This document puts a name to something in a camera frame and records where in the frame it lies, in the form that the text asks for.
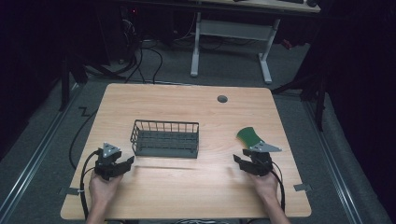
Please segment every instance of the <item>forearm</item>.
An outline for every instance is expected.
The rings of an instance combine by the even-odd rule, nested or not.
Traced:
[[[88,214],[87,224],[103,224],[105,222],[107,206],[105,203],[95,203]]]
[[[276,197],[261,197],[272,224],[290,224]]]

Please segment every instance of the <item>wooden table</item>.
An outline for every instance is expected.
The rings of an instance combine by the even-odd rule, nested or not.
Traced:
[[[310,7],[306,4],[306,0],[302,4],[298,3],[290,3],[279,0],[248,0],[248,1],[240,1],[235,2],[234,0],[199,0],[201,2],[207,3],[219,3],[219,4],[228,4],[233,6],[240,7],[262,7],[269,9],[280,9],[280,10],[290,10],[296,12],[313,12],[319,13],[320,7]]]
[[[218,102],[225,95],[227,103]],[[104,142],[134,155],[130,137],[136,119],[199,122],[197,159],[136,157],[124,175],[107,218],[266,217],[247,173],[233,154],[243,156],[239,130],[253,127],[266,143],[280,147],[271,157],[280,167],[288,217],[307,217],[311,208],[271,92],[264,88],[110,84],[105,92],[71,188],[78,188],[82,165]],[[88,165],[94,166],[95,157]],[[85,178],[88,186],[90,175]],[[91,198],[86,187],[88,206]],[[83,219],[80,198],[67,195],[61,216]]]

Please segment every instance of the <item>floor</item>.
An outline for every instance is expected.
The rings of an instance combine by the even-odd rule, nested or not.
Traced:
[[[241,86],[274,89],[293,80],[309,45],[285,49],[273,45],[268,57],[273,83],[264,83],[257,52],[261,42],[228,39],[227,42],[204,42],[198,77],[190,77],[191,40],[172,47],[157,41],[146,41],[140,71],[131,83],[152,80],[158,84]],[[114,63],[117,70],[123,64]],[[77,163],[90,127],[88,116],[100,104],[106,85],[121,82],[90,75],[86,85],[71,86],[71,104],[64,112],[60,83],[53,89],[29,120],[18,142],[1,161],[2,188],[0,223],[83,223],[64,220],[60,211],[66,189],[74,174],[70,163]],[[315,102],[302,102],[299,90],[274,95],[301,178],[307,185],[311,204],[310,217],[292,218],[293,223],[391,223],[377,201],[370,183],[353,156],[342,129],[326,97],[324,132],[313,123]],[[216,220],[217,223],[239,223],[240,220]],[[139,223],[170,223],[175,220],[140,220]],[[258,220],[254,223],[267,223]]]

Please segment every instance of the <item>black wire basket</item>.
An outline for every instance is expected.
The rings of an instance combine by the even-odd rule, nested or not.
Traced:
[[[198,157],[199,123],[180,121],[134,121],[131,142],[136,156]]]

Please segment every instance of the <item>gray carpet floor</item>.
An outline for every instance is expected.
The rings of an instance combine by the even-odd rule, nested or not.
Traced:
[[[227,44],[205,44],[201,51],[198,77],[190,77],[191,49],[190,41],[178,42],[173,47],[145,42],[145,47],[157,50],[163,57],[163,64],[156,76],[161,83],[184,83],[209,86],[263,87],[274,89],[294,78],[309,45],[287,50],[273,45],[268,57],[273,84],[263,82],[262,72],[255,51],[260,51],[260,42],[244,42],[243,46],[230,40]],[[143,50],[141,74],[134,74],[131,82],[152,80],[152,75],[160,64],[160,57],[151,50]],[[114,63],[109,68],[117,70],[122,65]],[[90,76],[85,86],[73,91],[75,100],[64,115],[63,122],[53,135],[44,160],[40,162],[27,189],[12,209],[7,223],[83,223],[83,221],[63,220],[60,211],[64,202],[61,188],[70,185],[74,169],[68,160],[69,148],[78,129],[86,121],[86,114],[98,108],[106,86],[119,82],[106,77]],[[303,183],[311,186],[307,192],[312,207],[312,215],[304,218],[292,218],[292,223],[350,223],[347,212],[334,185],[326,157],[323,153],[323,139],[332,152],[361,217],[362,223],[391,223],[388,215],[378,202],[364,173],[359,167],[342,129],[332,110],[329,97],[323,117],[323,133],[318,133],[312,124],[307,108],[313,103],[301,102],[299,91],[286,91],[275,95],[276,106],[290,142]],[[18,142],[1,161],[0,202],[7,199],[13,186],[23,172],[24,167],[35,153],[47,129],[59,115],[61,105],[61,86],[58,84],[29,120]],[[72,147],[72,159],[78,163],[79,155],[88,137],[93,119],[83,127]],[[223,220],[239,223],[239,220]],[[140,223],[170,223],[172,220],[141,220]],[[268,223],[259,220],[254,223]]]

